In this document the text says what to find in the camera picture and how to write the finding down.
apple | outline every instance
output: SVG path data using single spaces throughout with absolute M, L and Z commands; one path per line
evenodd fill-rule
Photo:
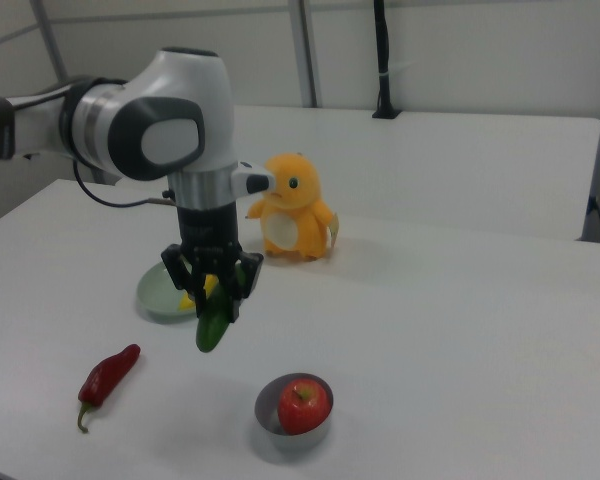
M 280 395 L 278 419 L 285 433 L 299 435 L 313 430 L 329 416 L 331 404 L 325 389 L 313 379 L 289 382 Z

green cucumber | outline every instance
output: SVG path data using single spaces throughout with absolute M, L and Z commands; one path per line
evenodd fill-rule
M 244 272 L 236 265 L 236 275 L 240 285 L 244 285 Z M 220 343 L 232 320 L 233 305 L 231 297 L 225 289 L 216 284 L 207 298 L 204 312 L 198 319 L 198 330 L 196 332 L 196 345 L 203 353 L 208 353 Z

white table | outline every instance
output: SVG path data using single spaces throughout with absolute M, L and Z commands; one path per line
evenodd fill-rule
M 564 240 L 582 235 L 599 139 L 590 118 L 235 111 L 240 160 L 302 152 L 341 213 Z
M 171 207 L 110 209 L 65 181 L 0 220 L 0 472 L 600 479 L 600 245 L 343 215 L 331 258 L 267 259 L 202 354 L 195 320 L 158 324 L 134 304 L 174 241 Z M 141 361 L 80 434 L 78 389 L 132 342 Z M 300 458 L 270 448 L 252 413 L 296 371 L 335 395 L 332 430 Z

orange plush toy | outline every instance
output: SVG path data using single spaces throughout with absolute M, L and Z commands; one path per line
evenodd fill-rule
M 298 252 L 306 260 L 324 257 L 327 227 L 333 248 L 339 225 L 338 216 L 322 200 L 318 171 L 299 153 L 277 155 L 264 167 L 275 176 L 276 188 L 263 193 L 247 218 L 260 219 L 265 252 Z

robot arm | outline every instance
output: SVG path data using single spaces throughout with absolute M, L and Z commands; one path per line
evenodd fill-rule
M 261 167 L 238 163 L 232 136 L 224 63 L 202 50 L 165 48 L 129 82 L 86 78 L 35 96 L 0 98 L 0 159 L 50 151 L 135 180 L 167 176 L 182 244 L 163 252 L 165 265 L 175 286 L 195 297 L 198 316 L 205 276 L 217 275 L 234 321 L 262 263 L 261 255 L 240 247 L 235 201 L 274 188 L 275 180 Z

